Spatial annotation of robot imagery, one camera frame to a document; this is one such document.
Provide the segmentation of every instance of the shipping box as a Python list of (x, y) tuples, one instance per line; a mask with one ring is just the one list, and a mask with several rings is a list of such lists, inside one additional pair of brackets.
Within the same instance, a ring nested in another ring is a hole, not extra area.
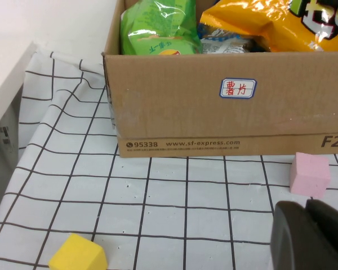
[[(104, 56), (123, 157), (338, 153), (338, 52)], [(213, 0), (197, 0), (197, 19)]]

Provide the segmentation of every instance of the foam block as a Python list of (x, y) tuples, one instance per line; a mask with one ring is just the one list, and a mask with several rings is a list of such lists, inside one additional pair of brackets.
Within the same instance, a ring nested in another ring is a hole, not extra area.
[(50, 270), (106, 270), (104, 249), (79, 235), (71, 234), (49, 262)]
[(330, 182), (329, 160), (326, 157), (296, 153), (291, 168), (291, 193), (319, 199)]

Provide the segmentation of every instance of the label sticker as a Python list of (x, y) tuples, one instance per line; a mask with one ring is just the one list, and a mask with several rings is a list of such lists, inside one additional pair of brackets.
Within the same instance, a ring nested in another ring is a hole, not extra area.
[(252, 98), (257, 81), (254, 79), (226, 78), (221, 82), (219, 96), (222, 98)]

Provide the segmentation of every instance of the grid tablecloth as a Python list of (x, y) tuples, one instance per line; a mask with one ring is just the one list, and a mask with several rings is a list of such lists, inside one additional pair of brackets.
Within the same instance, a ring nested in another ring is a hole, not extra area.
[[(110, 269), (269, 269), (292, 156), (122, 159), (100, 65), (39, 51), (26, 72), (21, 160), (0, 207), (0, 269), (48, 269), (71, 232)], [(338, 155), (323, 201), (338, 209)]]

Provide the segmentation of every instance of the chip bag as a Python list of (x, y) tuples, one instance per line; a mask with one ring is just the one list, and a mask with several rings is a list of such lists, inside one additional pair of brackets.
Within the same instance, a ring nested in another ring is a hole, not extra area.
[(203, 44), (203, 53), (244, 53), (254, 45), (252, 37), (199, 24), (198, 35)]
[(201, 23), (259, 36), (272, 52), (338, 51), (338, 5), (317, 0), (220, 0)]
[(201, 53), (195, 0), (139, 0), (122, 14), (124, 55)]

